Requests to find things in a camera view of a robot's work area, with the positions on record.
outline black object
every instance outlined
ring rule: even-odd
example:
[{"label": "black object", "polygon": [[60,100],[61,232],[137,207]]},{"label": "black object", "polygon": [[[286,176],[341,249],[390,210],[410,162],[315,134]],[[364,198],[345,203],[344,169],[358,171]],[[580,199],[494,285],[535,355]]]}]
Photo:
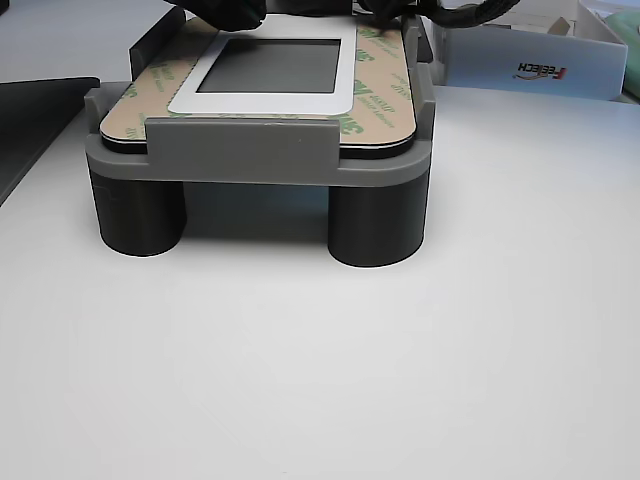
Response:
[{"label": "black object", "polygon": [[0,205],[98,86],[96,78],[0,84]]},{"label": "black object", "polygon": [[329,252],[357,267],[390,265],[410,257],[424,238],[428,190],[429,171],[391,187],[331,187]]},{"label": "black object", "polygon": [[172,249],[187,222],[182,182],[114,180],[89,170],[100,235],[117,252],[148,257]]},{"label": "black object", "polygon": [[[293,15],[332,15],[351,9],[352,0],[165,0],[196,14],[226,31],[252,30],[260,26],[269,7]],[[441,0],[358,0],[381,24],[400,15],[424,15],[447,28],[469,28],[494,20],[520,0],[486,0],[480,5],[446,9]]]}]

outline green object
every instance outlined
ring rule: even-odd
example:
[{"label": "green object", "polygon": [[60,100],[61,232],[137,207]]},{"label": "green object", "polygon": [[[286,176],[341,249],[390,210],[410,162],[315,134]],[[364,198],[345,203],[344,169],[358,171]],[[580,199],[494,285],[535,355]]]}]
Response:
[{"label": "green object", "polygon": [[610,15],[606,19],[609,28],[629,46],[624,88],[640,97],[640,12],[627,11]]}]

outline black cable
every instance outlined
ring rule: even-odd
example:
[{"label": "black cable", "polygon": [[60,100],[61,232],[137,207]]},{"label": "black cable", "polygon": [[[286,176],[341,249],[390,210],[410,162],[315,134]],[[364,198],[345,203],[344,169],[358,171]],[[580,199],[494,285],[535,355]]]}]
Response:
[{"label": "black cable", "polygon": [[444,8],[440,0],[358,0],[365,10],[380,21],[388,21],[402,14],[424,15],[446,28],[470,28],[490,22],[511,10],[520,0],[486,0],[480,5],[466,5],[456,9]]}]

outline tan backing paper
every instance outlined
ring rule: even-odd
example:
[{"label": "tan backing paper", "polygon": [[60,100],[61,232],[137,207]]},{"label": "tan backing paper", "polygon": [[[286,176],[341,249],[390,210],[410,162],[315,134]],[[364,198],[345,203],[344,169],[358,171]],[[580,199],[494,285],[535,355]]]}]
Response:
[{"label": "tan backing paper", "polygon": [[149,117],[337,118],[342,145],[399,143],[415,132],[409,74],[398,30],[358,28],[353,109],[333,117],[297,115],[183,115],[169,111],[174,95],[213,41],[217,31],[199,18],[189,20],[168,46],[126,90],[103,120],[102,134],[123,143],[146,140]]}]

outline black glove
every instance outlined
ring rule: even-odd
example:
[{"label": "black glove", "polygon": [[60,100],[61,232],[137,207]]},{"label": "black glove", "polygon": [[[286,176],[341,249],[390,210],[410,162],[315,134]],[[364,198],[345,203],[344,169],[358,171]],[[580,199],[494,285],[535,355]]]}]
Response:
[{"label": "black glove", "polygon": [[189,10],[205,22],[227,32],[253,30],[267,15],[265,0],[165,0]]}]

